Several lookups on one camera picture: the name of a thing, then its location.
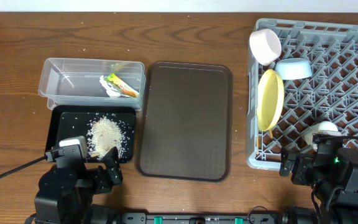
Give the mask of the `black waste tray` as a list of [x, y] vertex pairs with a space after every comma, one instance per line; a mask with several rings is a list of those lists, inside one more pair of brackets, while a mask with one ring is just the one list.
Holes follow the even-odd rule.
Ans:
[[119, 127], [122, 143], [118, 145], [119, 162], [132, 159], [135, 139], [135, 110], [120, 106], [74, 106], [60, 105], [53, 109], [45, 150], [58, 146], [66, 138], [84, 136], [89, 152], [91, 146], [91, 127], [101, 119], [108, 119]]

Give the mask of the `clear plastic bin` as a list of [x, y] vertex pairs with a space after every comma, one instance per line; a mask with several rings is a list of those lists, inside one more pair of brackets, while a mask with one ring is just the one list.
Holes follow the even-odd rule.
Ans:
[[[110, 98], [99, 82], [101, 75], [115, 73], [139, 92], [137, 98]], [[145, 88], [141, 62], [82, 58], [48, 58], [40, 77], [38, 93], [48, 98], [50, 109], [58, 105], [127, 106], [140, 110]]]

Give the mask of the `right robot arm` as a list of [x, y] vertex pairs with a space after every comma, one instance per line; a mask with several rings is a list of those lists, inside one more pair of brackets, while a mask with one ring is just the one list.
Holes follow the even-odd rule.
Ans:
[[338, 139], [317, 145], [314, 155], [282, 150], [279, 174], [310, 186], [314, 209], [288, 207], [277, 223], [358, 224], [358, 151]]

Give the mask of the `white tissue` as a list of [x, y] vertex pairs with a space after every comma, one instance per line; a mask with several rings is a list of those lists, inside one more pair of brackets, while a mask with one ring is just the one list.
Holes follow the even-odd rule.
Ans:
[[110, 98], [124, 97], [123, 90], [120, 87], [118, 87], [117, 84], [114, 84], [112, 81], [110, 81], [109, 78], [112, 78], [112, 75], [109, 76], [101, 75], [99, 78], [99, 82], [102, 85], [102, 87], [106, 90], [107, 95]]

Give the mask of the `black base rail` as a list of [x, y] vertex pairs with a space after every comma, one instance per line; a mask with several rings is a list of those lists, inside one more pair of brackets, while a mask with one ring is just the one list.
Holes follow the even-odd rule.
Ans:
[[257, 212], [250, 215], [207, 215], [207, 214], [145, 214], [123, 213], [126, 224], [275, 224], [277, 213]]

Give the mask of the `small white cup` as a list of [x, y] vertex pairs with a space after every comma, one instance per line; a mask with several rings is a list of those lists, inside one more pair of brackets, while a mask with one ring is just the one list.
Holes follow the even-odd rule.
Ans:
[[323, 121], [318, 124], [314, 124], [307, 130], [306, 134], [304, 135], [304, 140], [307, 145], [312, 145], [314, 134], [325, 134], [330, 136], [341, 135], [338, 127], [330, 121]]

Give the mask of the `light blue bowl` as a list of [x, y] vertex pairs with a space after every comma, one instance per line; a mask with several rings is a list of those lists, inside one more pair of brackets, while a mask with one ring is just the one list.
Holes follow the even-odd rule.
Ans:
[[283, 80], [309, 78], [313, 72], [309, 60], [305, 58], [286, 58], [275, 65], [274, 70]]

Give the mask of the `green snack wrapper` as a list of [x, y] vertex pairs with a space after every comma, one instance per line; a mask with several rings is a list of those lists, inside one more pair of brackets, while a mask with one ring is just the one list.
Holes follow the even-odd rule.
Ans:
[[123, 95], [129, 96], [131, 98], [137, 98], [139, 95], [138, 91], [134, 90], [126, 82], [121, 80], [115, 73], [111, 73], [104, 80], [117, 87]]

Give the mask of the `dark brown serving tray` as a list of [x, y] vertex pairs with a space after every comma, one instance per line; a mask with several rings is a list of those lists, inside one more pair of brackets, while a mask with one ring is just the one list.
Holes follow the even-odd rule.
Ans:
[[147, 72], [135, 167], [145, 177], [221, 182], [230, 172], [233, 74], [155, 62]]

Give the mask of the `yellow plate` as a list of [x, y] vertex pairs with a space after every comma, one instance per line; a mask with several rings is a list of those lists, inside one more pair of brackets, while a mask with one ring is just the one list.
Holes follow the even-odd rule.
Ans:
[[272, 69], [264, 72], [258, 84], [257, 117], [260, 131], [271, 130], [281, 117], [285, 89], [281, 76]]

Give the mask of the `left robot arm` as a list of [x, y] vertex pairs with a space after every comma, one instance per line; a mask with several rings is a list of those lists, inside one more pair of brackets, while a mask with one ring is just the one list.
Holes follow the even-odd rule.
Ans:
[[93, 203], [93, 196], [107, 194], [122, 184], [117, 148], [102, 159], [104, 167], [87, 169], [80, 147], [55, 147], [45, 153], [56, 164], [39, 180], [35, 213], [26, 223], [122, 223], [117, 211]]

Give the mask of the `grey dishwasher rack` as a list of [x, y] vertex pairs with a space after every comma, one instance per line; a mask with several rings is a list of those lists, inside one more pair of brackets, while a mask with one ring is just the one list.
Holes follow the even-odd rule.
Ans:
[[338, 127], [346, 147], [358, 149], [358, 25], [262, 18], [256, 22], [255, 30], [262, 29], [271, 29], [278, 35], [282, 58], [309, 60], [313, 74], [285, 81], [282, 115], [270, 138], [268, 131], [258, 129], [256, 108], [257, 86], [266, 67], [249, 57], [247, 165], [276, 171], [280, 168], [282, 149], [312, 153], [304, 135], [322, 121]]

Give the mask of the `rice and food scraps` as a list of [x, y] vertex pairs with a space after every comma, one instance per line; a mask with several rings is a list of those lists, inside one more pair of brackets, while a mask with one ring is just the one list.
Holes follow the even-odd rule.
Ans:
[[126, 131], [112, 119], [103, 116], [96, 121], [91, 121], [86, 133], [88, 152], [91, 158], [101, 160], [112, 148], [116, 147], [118, 158], [122, 159], [126, 152]]

